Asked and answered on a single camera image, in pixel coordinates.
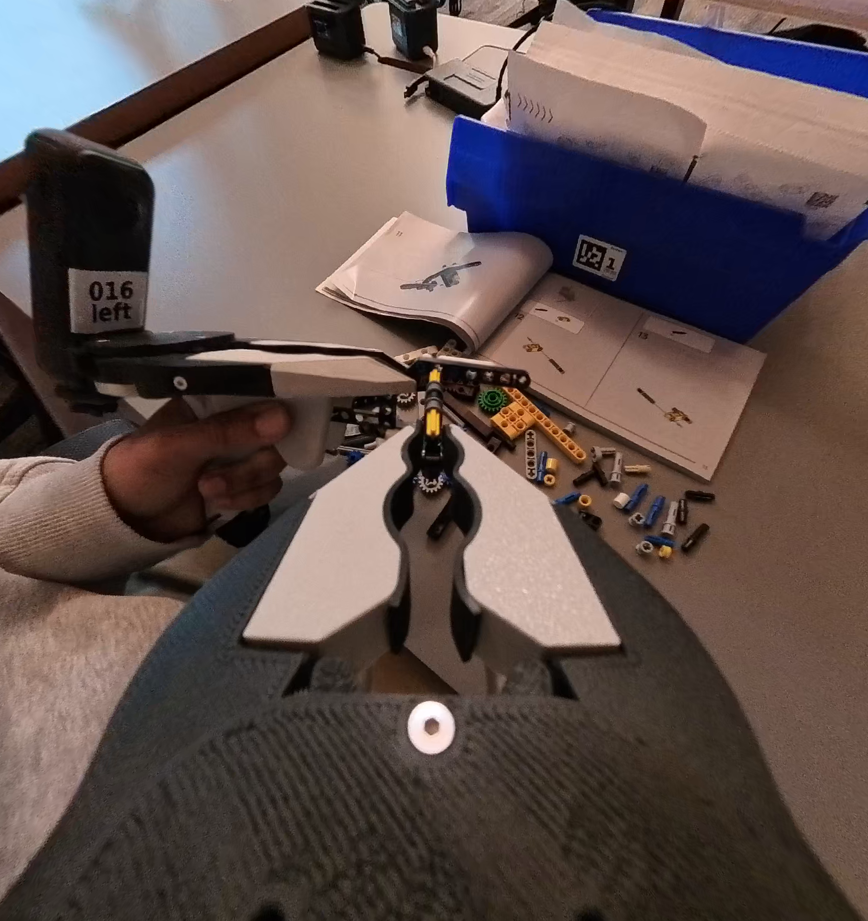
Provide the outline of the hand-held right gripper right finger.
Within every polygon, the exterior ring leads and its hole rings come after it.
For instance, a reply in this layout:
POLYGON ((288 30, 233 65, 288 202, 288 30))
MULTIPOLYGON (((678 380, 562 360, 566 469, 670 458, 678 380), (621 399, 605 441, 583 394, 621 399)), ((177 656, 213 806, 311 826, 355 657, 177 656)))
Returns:
POLYGON ((616 654, 622 641, 558 513, 463 431, 447 431, 453 519, 451 637, 463 661, 616 654))

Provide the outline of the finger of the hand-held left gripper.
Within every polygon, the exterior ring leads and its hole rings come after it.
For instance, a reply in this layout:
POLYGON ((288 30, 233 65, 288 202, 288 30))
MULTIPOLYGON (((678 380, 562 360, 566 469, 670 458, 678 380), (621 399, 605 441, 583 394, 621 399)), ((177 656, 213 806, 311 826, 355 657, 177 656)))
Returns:
POLYGON ((376 352, 226 350, 188 359, 188 393, 280 397, 390 396, 416 387, 407 370, 376 352))
POLYGON ((259 350, 274 354, 363 355, 386 364, 398 364, 400 362, 376 348, 359 347, 341 343, 236 338, 233 339, 228 347, 232 349, 259 350))

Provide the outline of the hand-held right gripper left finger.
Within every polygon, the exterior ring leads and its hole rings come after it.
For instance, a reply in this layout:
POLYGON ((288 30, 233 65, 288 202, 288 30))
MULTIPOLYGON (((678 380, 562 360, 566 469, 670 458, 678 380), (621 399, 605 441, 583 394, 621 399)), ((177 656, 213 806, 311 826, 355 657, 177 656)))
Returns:
POLYGON ((407 552, 392 495, 410 484, 405 427, 317 490, 246 624, 251 645, 380 657, 404 645, 407 552))

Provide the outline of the black yellow lego assembly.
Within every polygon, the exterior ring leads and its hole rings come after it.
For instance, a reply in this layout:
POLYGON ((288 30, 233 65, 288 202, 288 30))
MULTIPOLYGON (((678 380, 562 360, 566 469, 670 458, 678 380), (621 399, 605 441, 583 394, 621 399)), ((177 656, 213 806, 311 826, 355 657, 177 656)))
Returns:
POLYGON ((411 483, 427 496, 442 491, 449 495, 428 526, 428 540, 436 543, 452 525, 460 524, 471 507, 459 481, 458 436, 471 436, 490 455, 503 449, 515 451, 522 437, 511 440, 491 425, 490 417, 477 407, 479 390, 500 388, 509 402, 517 401, 525 395, 532 377, 520 367, 438 351, 417 354, 405 368, 416 384, 419 404, 416 431, 408 442, 411 483))

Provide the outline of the person's left forearm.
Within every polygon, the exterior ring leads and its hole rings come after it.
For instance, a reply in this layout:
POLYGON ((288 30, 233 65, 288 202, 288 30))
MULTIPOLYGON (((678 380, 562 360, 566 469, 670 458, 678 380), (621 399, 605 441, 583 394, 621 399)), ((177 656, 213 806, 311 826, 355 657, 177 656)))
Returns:
POLYGON ((202 545, 190 536, 157 541, 128 525, 102 476, 111 438, 80 461, 58 457, 0 460, 0 578, 73 586, 126 577, 202 545))

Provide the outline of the pile of small lego pieces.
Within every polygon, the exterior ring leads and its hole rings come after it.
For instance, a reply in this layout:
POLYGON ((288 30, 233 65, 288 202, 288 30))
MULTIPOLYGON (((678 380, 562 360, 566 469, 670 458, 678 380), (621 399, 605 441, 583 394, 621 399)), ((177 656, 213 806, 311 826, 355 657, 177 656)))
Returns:
MULTIPOLYGON (((521 403, 524 400, 542 411, 526 395, 518 398, 521 403)), ((416 393, 405 392, 395 397, 358 397, 353 408, 335 410, 334 421, 342 421, 346 427, 357 428, 360 432, 357 436, 345 437, 345 450, 356 451, 359 441, 371 443, 381 439, 394 428, 397 410, 410 408, 415 403, 416 393)), ((527 430, 517 439, 516 444, 521 442, 524 446, 524 475, 530 483, 554 490, 559 486, 560 460, 545 450, 539 450, 540 439, 550 442, 533 429, 527 430)), ((593 510, 592 498, 586 493, 587 485, 596 483, 603 488, 612 488, 616 485, 613 477, 615 474, 648 472, 647 466, 622 464, 619 452, 606 449, 588 453, 586 462, 578 466, 581 473, 572 480, 571 489, 555 498, 554 503, 576 508, 581 518, 594 530, 601 527, 601 517, 593 510)), ((676 547, 680 547, 684 554, 689 554, 709 535, 711 529, 705 522, 689 529, 689 508, 693 502, 702 503, 713 499, 714 495, 707 491, 687 490, 673 500, 662 495, 647 500, 647 484, 641 482, 631 492, 618 493, 612 499, 612 506, 627 517, 631 527, 644 533, 636 547, 640 555, 655 552, 660 558, 669 559, 676 547)))

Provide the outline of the lego instruction booklet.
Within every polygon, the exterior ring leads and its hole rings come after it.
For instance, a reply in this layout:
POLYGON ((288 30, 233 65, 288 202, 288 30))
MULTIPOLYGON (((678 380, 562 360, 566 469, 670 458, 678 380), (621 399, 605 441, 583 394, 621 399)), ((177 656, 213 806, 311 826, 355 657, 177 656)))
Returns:
POLYGON ((710 482, 765 354, 551 264, 535 236, 469 233, 404 212, 317 291, 376 318, 442 327, 464 354, 524 370, 539 401, 710 482))

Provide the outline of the person's left hand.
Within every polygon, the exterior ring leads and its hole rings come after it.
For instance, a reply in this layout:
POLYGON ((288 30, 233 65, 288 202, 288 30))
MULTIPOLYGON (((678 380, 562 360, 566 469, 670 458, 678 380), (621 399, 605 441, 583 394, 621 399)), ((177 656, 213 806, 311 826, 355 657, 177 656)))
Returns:
POLYGON ((282 488, 277 445, 291 418, 278 401, 257 401, 197 419, 170 401, 109 447, 101 461, 107 498, 137 534, 175 543, 221 515, 254 510, 282 488))

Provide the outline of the black charger box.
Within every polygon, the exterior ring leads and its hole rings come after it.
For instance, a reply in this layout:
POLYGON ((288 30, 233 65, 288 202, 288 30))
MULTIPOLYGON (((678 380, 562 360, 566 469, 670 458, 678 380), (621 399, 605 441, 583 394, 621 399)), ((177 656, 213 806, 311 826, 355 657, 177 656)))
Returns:
POLYGON ((438 12, 442 1, 388 1, 392 41, 409 61, 434 58, 439 50, 438 12))
POLYGON ((318 53, 342 61, 365 54, 366 37, 358 1, 312 1, 306 12, 318 53))

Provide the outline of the person's grey sweatshirt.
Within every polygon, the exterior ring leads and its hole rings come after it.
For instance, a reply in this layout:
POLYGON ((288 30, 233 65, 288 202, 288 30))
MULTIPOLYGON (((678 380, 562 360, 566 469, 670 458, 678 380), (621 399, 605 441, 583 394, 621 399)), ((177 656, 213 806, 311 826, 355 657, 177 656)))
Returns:
POLYGON ((0 901, 79 788, 133 674, 183 605, 0 570, 0 901))

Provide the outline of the flat black box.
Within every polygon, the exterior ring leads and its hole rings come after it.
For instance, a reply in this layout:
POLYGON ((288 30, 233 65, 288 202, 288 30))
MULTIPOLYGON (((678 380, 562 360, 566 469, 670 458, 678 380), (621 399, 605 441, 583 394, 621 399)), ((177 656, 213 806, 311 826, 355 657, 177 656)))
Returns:
POLYGON ((424 81, 425 95, 458 116, 481 120, 499 99, 498 77, 509 50, 488 44, 437 64, 424 81))

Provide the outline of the blue plastic bin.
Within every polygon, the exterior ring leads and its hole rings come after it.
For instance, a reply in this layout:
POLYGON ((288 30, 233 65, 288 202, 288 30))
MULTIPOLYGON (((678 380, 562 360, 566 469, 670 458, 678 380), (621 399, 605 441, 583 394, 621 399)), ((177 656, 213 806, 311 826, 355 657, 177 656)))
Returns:
POLYGON ((868 240, 868 207, 826 241, 792 213, 457 117, 448 205, 472 232, 516 231, 554 270, 736 342, 868 240))

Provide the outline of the white paper bags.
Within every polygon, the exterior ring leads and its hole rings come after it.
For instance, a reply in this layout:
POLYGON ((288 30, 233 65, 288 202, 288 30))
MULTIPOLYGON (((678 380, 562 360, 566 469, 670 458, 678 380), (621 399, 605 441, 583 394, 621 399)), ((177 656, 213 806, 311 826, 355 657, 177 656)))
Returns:
POLYGON ((722 63, 558 2, 485 121, 754 201, 826 240, 868 207, 868 99, 722 63))

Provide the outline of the yellow lego frame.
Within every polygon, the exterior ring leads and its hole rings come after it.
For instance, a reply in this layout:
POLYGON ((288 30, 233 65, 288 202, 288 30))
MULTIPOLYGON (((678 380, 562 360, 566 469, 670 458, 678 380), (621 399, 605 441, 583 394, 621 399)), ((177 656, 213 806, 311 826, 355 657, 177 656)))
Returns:
POLYGON ((530 402, 511 401, 490 418, 491 425, 511 440, 533 429, 548 438, 566 458, 576 465, 586 462, 588 453, 548 416, 530 402))

